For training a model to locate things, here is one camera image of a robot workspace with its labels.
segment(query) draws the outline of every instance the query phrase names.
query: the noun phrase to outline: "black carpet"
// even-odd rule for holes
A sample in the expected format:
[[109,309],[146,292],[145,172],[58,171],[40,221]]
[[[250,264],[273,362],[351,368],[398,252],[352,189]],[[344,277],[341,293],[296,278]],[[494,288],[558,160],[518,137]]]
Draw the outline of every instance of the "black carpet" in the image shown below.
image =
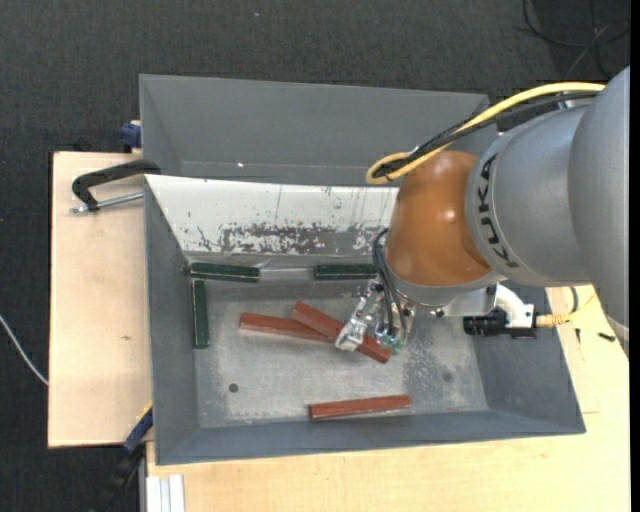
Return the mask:
[[[119,128],[139,115],[139,73],[496,100],[567,73],[606,80],[628,65],[629,33],[608,41],[625,22],[593,38],[630,17],[630,0],[590,6],[529,6],[568,46],[533,35],[509,0],[0,0],[0,314],[46,374],[49,153],[121,151]],[[115,447],[48,451],[46,417],[46,389],[0,330],[0,511],[86,510],[117,461]],[[116,510],[134,504],[129,492]]]

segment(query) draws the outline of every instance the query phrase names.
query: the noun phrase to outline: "dirty white panel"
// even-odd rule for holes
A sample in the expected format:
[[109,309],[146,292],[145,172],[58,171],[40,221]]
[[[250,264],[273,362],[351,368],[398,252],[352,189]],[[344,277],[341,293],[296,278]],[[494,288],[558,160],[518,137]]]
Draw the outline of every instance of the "dirty white panel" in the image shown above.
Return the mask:
[[365,255],[397,188],[277,185],[147,176],[183,251]]

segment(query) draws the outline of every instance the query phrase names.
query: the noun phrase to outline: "green block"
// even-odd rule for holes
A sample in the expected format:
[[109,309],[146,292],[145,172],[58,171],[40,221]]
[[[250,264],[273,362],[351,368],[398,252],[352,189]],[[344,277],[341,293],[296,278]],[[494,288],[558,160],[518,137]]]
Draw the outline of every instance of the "green block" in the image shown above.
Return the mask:
[[318,281],[342,281],[348,279],[373,279],[378,275],[375,265],[316,265],[313,277]]
[[204,281],[196,279],[192,283],[193,291],[193,325],[195,336],[193,346],[206,348],[209,346],[209,317],[207,316],[207,290]]
[[219,281],[238,281],[256,283],[260,279],[260,269],[240,265],[218,265],[215,263],[192,263],[191,275],[199,279],[216,279]]

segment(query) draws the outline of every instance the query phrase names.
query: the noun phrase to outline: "wooden board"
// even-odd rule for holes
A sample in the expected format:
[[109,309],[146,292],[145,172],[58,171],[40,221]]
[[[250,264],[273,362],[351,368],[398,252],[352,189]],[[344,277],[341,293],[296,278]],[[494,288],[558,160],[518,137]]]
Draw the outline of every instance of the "wooden board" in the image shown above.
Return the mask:
[[[60,152],[53,159],[50,447],[121,443],[151,400],[142,202],[97,214],[75,177],[139,155]],[[141,189],[129,178],[93,189],[98,199]]]
[[[121,442],[151,396],[141,205],[67,213],[75,176],[133,158],[54,158],[50,446]],[[570,304],[561,290],[549,299]],[[597,335],[610,333],[597,301],[559,331],[584,435],[180,466],[156,466],[150,444],[147,471],[183,474],[188,512],[630,510],[628,361]]]

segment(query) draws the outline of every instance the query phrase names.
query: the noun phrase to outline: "red block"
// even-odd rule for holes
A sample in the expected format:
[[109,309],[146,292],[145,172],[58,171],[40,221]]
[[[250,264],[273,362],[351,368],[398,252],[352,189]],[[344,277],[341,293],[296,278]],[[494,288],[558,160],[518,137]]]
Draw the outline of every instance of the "red block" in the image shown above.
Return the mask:
[[411,407],[411,397],[409,395],[390,395],[313,404],[309,406],[309,416],[312,420],[321,420],[350,416],[352,414],[408,409],[409,407]]
[[[304,302],[296,302],[296,305],[293,307],[293,311],[291,312],[291,318],[330,337],[332,340],[335,340],[338,337],[338,334],[344,325],[339,320],[326,315],[322,311],[319,311]],[[356,350],[383,364],[391,357],[391,349],[380,348],[378,342],[371,336],[367,335],[364,336],[362,345],[360,345]]]
[[242,313],[240,315],[240,329],[245,331],[266,332],[269,334],[279,334],[303,340],[324,341],[333,343],[335,338],[330,338],[324,334],[307,327],[306,325],[290,320],[288,318],[278,318],[275,316],[258,315],[255,313]]

